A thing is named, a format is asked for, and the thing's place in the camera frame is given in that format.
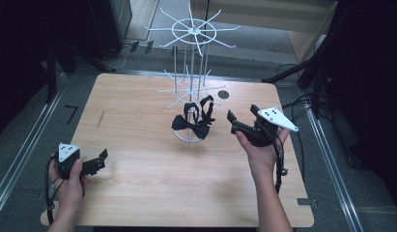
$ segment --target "light wood tabletop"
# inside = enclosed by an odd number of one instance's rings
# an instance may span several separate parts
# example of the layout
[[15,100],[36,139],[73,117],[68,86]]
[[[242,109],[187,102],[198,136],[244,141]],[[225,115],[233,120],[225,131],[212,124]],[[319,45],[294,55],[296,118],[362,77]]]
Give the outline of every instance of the light wood tabletop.
[[[71,144],[82,159],[107,149],[105,168],[89,177],[85,209],[79,225],[257,227],[256,193],[246,153],[231,134],[226,116],[253,125],[250,105],[277,106],[273,85],[206,80],[201,93],[215,103],[208,136],[199,142],[181,141],[171,129],[184,104],[176,101],[174,80],[168,77],[101,74],[85,106]],[[228,99],[218,96],[220,90]],[[279,196],[293,227],[314,223],[289,137]]]

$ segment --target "human hand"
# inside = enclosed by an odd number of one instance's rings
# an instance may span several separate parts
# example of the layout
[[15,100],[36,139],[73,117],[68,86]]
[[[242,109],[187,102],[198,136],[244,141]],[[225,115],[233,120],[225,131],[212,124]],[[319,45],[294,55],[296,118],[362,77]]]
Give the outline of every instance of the human hand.
[[[286,141],[290,131],[288,129],[280,130],[276,138],[278,150]],[[236,137],[248,155],[249,167],[255,184],[263,182],[266,178],[273,181],[273,168],[276,162],[276,152],[273,145],[266,147],[253,146],[241,131],[236,131]]]
[[60,224],[65,229],[75,227],[83,210],[83,188],[87,185],[86,176],[80,178],[80,172],[83,168],[83,163],[80,159],[75,161],[68,180],[62,180],[59,177],[55,164],[56,160],[54,159],[50,164],[48,177],[55,188],[59,188],[57,190],[59,211],[49,231],[53,231],[53,229],[57,231],[57,228],[60,228]]

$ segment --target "wooden furniture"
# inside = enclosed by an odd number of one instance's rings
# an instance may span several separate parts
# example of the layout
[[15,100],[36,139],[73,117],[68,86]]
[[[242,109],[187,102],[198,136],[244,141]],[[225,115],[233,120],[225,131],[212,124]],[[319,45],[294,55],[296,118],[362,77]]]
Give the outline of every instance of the wooden furniture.
[[[256,193],[247,156],[230,133],[227,111],[253,123],[252,103],[280,107],[273,85],[207,80],[208,94],[221,105],[213,108],[205,140],[181,141],[171,129],[183,103],[172,93],[168,77],[101,74],[93,88],[71,144],[89,160],[104,148],[106,167],[89,177],[85,209],[78,224],[93,226],[257,227]],[[229,98],[217,93],[227,91]],[[314,222],[292,141],[285,144],[280,197],[294,227]]]
[[[194,17],[205,19],[209,1],[190,2]],[[326,33],[336,6],[337,1],[327,0],[212,0],[208,18],[222,10],[214,21],[288,31],[298,61],[302,62]]]

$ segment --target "human arm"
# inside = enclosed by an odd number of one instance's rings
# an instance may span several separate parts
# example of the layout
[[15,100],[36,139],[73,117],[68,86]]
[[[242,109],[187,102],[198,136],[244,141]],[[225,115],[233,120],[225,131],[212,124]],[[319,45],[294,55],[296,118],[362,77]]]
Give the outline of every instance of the human arm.
[[[288,137],[289,130],[281,130],[277,144],[282,145]],[[258,202],[259,228],[265,231],[292,231],[291,224],[283,209],[273,183],[273,168],[276,162],[276,153],[272,145],[255,147],[240,132],[236,132],[237,139],[246,151],[251,174],[255,182]]]
[[83,209],[83,186],[87,185],[87,178],[80,178],[83,163],[77,159],[71,168],[70,178],[62,180],[55,168],[55,159],[51,162],[48,176],[54,183],[59,199],[59,211],[48,231],[73,231]]

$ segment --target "white wire display rack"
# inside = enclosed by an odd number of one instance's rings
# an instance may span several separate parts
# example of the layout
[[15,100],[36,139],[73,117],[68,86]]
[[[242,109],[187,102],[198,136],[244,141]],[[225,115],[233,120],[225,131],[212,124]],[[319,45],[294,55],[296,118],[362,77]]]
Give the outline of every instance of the white wire display rack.
[[[216,18],[221,10],[217,12],[214,16],[209,18],[208,20],[202,20],[198,18],[192,17],[192,12],[190,5],[188,4],[189,10],[189,18],[184,18],[177,20],[170,14],[166,13],[162,8],[159,10],[172,20],[174,20],[174,24],[170,28],[148,28],[149,31],[171,31],[174,36],[174,40],[165,45],[160,45],[160,47],[167,47],[175,42],[182,42],[184,44],[184,67],[183,73],[177,73],[177,51],[178,48],[173,46],[173,54],[174,54],[174,73],[169,73],[166,70],[165,73],[174,80],[174,88],[172,90],[156,90],[160,93],[173,93],[176,97],[175,102],[168,106],[168,109],[173,107],[178,102],[195,102],[199,103],[201,99],[208,95],[208,90],[211,89],[220,89],[225,86],[217,86],[208,88],[205,85],[205,79],[207,75],[210,74],[211,70],[207,70],[208,66],[208,55],[210,52],[210,43],[215,42],[227,47],[235,47],[234,45],[228,45],[216,39],[216,36],[221,31],[234,31],[240,28],[239,26],[234,28],[226,28],[226,29],[216,29],[211,21]],[[199,71],[195,73],[196,64],[195,54],[198,51],[199,54]],[[194,112],[194,109],[191,108],[189,111],[190,114],[197,113]],[[192,130],[189,130],[187,138],[185,135],[180,135],[177,131],[174,130],[174,133],[183,141],[195,142],[200,141],[200,139],[193,138]]]

